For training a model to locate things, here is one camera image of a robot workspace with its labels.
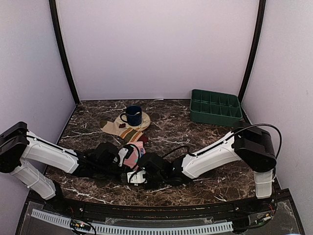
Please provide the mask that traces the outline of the pink patterned sock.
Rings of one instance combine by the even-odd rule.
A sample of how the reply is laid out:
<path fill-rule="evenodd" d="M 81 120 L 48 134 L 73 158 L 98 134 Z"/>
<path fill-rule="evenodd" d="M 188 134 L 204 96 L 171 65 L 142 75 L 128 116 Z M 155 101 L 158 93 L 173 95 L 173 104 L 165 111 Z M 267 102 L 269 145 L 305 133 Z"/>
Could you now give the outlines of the pink patterned sock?
<path fill-rule="evenodd" d="M 144 142 L 130 142 L 127 143 L 124 148 L 130 150 L 130 154 L 127 153 L 128 158 L 124 158 L 123 165 L 130 167 L 132 170 L 137 170 L 138 160 L 146 153 L 144 148 Z"/>

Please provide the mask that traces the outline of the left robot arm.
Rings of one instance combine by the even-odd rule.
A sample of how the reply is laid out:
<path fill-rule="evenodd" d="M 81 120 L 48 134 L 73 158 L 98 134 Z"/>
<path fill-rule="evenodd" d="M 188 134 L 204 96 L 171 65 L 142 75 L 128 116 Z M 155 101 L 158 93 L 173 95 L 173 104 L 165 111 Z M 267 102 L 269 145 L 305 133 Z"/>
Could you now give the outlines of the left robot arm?
<path fill-rule="evenodd" d="M 53 166 L 76 177 L 122 173 L 119 150 L 112 143 L 101 143 L 95 149 L 80 152 L 41 139 L 28 130 L 25 122 L 16 123 L 0 135 L 0 171 L 19 179 L 58 213 L 66 213 L 69 209 L 61 186 L 45 177 L 31 161 Z"/>

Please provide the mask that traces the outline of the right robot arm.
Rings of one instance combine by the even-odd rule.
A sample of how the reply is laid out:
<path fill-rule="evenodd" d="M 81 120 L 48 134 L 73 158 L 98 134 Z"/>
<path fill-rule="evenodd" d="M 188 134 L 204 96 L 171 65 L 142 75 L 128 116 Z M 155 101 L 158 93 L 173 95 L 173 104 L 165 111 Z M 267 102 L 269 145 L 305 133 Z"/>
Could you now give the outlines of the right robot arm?
<path fill-rule="evenodd" d="M 274 150 L 271 134 L 264 127 L 278 130 L 267 123 L 252 125 L 239 121 L 220 140 L 195 153 L 188 152 L 172 162 L 156 153 L 146 153 L 138 160 L 138 167 L 150 179 L 180 186 L 225 164 L 243 161 L 254 172 L 256 197 L 250 200 L 249 207 L 253 212 L 261 212 L 272 195 L 272 182 L 280 154 L 280 150 Z"/>

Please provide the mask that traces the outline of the beige striped sock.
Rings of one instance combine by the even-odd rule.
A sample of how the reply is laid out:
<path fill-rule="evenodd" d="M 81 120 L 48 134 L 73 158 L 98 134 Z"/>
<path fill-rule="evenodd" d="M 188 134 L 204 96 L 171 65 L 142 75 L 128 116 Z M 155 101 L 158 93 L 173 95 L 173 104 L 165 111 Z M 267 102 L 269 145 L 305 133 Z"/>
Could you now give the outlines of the beige striped sock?
<path fill-rule="evenodd" d="M 148 141 L 148 138 L 142 131 L 127 127 L 125 124 L 120 124 L 118 122 L 102 120 L 100 121 L 100 129 L 107 134 L 119 136 L 127 143 L 138 141 L 146 143 Z"/>

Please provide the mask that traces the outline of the dark blue mug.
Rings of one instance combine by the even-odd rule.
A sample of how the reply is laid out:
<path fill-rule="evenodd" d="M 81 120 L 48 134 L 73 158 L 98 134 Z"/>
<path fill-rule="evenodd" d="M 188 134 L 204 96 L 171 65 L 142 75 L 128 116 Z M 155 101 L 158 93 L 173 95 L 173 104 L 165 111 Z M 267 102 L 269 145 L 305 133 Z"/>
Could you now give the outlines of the dark blue mug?
<path fill-rule="evenodd" d="M 120 119 L 130 126 L 139 126 L 142 123 L 142 109 L 140 106 L 132 105 L 126 108 Z"/>

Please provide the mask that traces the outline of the green compartment tray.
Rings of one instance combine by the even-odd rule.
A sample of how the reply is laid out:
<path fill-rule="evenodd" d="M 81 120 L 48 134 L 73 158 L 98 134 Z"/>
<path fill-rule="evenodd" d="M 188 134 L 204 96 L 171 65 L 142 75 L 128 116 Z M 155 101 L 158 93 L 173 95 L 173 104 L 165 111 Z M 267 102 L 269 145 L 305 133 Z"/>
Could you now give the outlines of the green compartment tray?
<path fill-rule="evenodd" d="M 232 127 L 242 118 L 241 104 L 237 96 L 199 89 L 191 91 L 191 121 Z"/>

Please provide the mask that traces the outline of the black front rail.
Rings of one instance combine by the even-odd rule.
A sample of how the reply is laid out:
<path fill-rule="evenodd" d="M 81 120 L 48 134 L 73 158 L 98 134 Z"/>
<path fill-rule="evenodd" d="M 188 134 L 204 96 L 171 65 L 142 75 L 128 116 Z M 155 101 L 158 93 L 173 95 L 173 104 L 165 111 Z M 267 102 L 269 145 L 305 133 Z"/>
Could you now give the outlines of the black front rail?
<path fill-rule="evenodd" d="M 57 210 L 51 204 L 45 203 L 44 208 L 59 212 L 63 215 L 70 215 L 79 219 L 104 221 L 106 218 L 118 219 L 139 219 L 139 220 L 169 220 L 169 219 L 191 219 L 212 217 L 218 219 L 241 219 L 249 215 L 271 212 L 274 206 L 270 199 L 257 200 L 248 198 L 243 200 L 203 204 L 196 206 L 178 207 L 139 207 L 105 205 L 99 203 L 83 202 L 72 199 L 65 199 L 67 204 L 65 211 Z"/>

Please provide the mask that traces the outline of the black right frame post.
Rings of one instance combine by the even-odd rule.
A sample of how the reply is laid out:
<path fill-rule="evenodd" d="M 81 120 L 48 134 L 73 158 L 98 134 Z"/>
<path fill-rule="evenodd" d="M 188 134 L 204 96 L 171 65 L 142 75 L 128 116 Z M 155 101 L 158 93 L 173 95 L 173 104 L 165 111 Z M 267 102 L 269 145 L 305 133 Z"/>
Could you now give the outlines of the black right frame post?
<path fill-rule="evenodd" d="M 257 54 L 258 44 L 259 44 L 259 40 L 260 40 L 260 36 L 261 36 L 263 20 L 264 20 L 264 15 L 265 15 L 266 2 L 267 2 L 266 0 L 259 0 L 255 29 L 254 29 L 254 34 L 253 34 L 253 38 L 252 38 L 250 53 L 249 53 L 245 73 L 243 76 L 242 84 L 241 84 L 239 94 L 238 94 L 238 99 L 241 103 L 242 103 L 244 96 L 245 96 L 245 93 L 246 93 L 246 89 L 247 89 L 249 79 L 251 76 L 255 57 Z"/>

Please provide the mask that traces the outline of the black frame post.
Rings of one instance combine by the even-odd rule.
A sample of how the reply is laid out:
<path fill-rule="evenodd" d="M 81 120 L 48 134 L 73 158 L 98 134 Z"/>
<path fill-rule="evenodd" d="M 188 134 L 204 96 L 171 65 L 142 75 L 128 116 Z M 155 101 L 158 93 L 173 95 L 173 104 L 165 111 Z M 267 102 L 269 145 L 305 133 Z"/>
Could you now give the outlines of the black frame post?
<path fill-rule="evenodd" d="M 57 1 L 49 0 L 48 2 L 49 2 L 50 14 L 51 14 L 51 19 L 52 19 L 52 24 L 53 24 L 53 29 L 54 29 L 54 34 L 55 34 L 55 38 L 57 42 L 59 55 L 61 58 L 61 62 L 63 65 L 63 69 L 66 75 L 67 83 L 68 83 L 72 98 L 74 100 L 75 105 L 77 106 L 80 103 L 80 99 L 79 99 L 78 92 L 74 84 L 74 79 L 70 70 L 67 53 L 66 53 L 66 49 L 65 49 L 65 45 L 63 41 L 61 25 L 60 25 L 60 20 L 58 16 L 58 10 L 57 10 Z"/>
<path fill-rule="evenodd" d="M 260 40 L 260 36 L 261 36 L 263 20 L 264 20 L 264 15 L 265 15 L 266 2 L 267 2 L 266 0 L 259 0 L 255 29 L 254 29 L 254 34 L 253 34 L 253 38 L 252 38 L 250 53 L 249 53 L 245 73 L 243 76 L 242 84 L 241 84 L 239 94 L 238 94 L 238 99 L 241 103 L 242 103 L 244 96 L 245 96 L 245 93 L 246 93 L 246 89 L 247 89 L 249 79 L 251 76 L 255 57 L 257 54 L 258 44 L 259 44 L 259 40 Z"/>

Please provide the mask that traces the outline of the black left frame post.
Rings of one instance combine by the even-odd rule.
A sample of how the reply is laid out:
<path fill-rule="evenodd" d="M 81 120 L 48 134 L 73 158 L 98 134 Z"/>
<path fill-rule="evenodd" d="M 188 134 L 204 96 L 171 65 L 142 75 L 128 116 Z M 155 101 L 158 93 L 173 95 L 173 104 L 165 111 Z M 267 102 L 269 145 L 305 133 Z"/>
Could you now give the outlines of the black left frame post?
<path fill-rule="evenodd" d="M 68 83 L 72 98 L 74 100 L 75 105 L 77 106 L 80 103 L 80 99 L 79 99 L 78 92 L 74 84 L 74 79 L 70 70 L 67 53 L 66 53 L 66 49 L 65 49 L 65 45 L 63 41 L 61 25 L 60 25 L 60 20 L 58 16 L 58 10 L 57 10 L 57 1 L 49 0 L 48 2 L 49 2 L 50 14 L 51 14 L 51 19 L 52 19 L 52 24 L 53 24 L 53 29 L 54 29 L 54 34 L 55 34 L 55 38 L 57 42 L 59 55 L 61 58 L 61 62 L 63 65 L 63 69 L 66 75 L 67 83 Z"/>

